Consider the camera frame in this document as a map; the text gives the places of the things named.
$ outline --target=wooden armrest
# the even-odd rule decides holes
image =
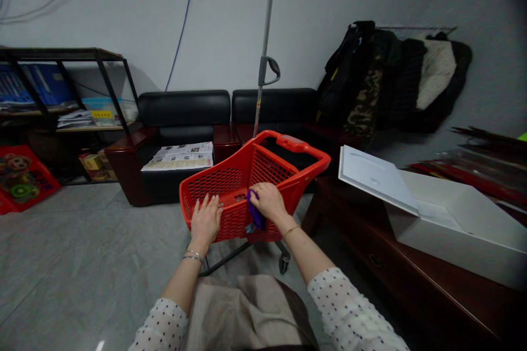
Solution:
[[[123,137],[116,143],[106,148],[104,151],[108,152],[123,152],[136,151],[142,145],[146,144],[153,137],[158,134],[159,128],[156,127],[142,127],[133,132],[129,137]]]
[[[212,143],[214,145],[215,163],[227,159],[233,153],[238,151],[242,144],[236,135],[234,125],[219,124],[214,125],[214,136]]]
[[[231,123],[214,125],[214,137],[212,140],[214,146],[218,145],[240,145],[240,140]]]
[[[253,138],[254,125],[251,123],[235,123],[234,130],[236,131],[242,145]]]
[[[313,133],[322,135],[339,144],[351,145],[364,140],[362,137],[350,134],[337,126],[324,126],[316,122],[304,122],[302,125]]]
[[[104,150],[122,191],[132,206],[141,207],[153,202],[141,179],[143,163],[138,152],[142,147],[147,147],[158,132],[158,128],[142,127]]]

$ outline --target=blue cable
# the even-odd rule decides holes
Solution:
[[[183,27],[181,28],[180,41],[177,43],[176,56],[174,56],[174,62],[172,63],[172,69],[170,70],[169,80],[166,82],[165,92],[169,88],[170,79],[172,79],[172,73],[174,71],[174,66],[176,65],[177,53],[180,51],[181,39],[183,38],[183,31],[185,30],[185,24],[187,23],[189,5],[190,5],[190,0],[187,1],[187,10],[185,11],[185,19],[183,20]]]

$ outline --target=white box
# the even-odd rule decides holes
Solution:
[[[527,290],[527,229],[476,188],[400,171],[348,146],[340,150],[339,179],[385,201],[399,242]]]

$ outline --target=polka dot sleeve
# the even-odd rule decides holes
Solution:
[[[177,351],[187,324],[187,315],[176,303],[158,299],[128,351]]]
[[[307,286],[337,350],[407,351],[404,340],[339,268],[319,273]]]

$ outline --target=shopping basket wheel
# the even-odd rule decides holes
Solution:
[[[280,257],[280,274],[285,274],[287,269],[289,269],[289,256],[282,254]]]

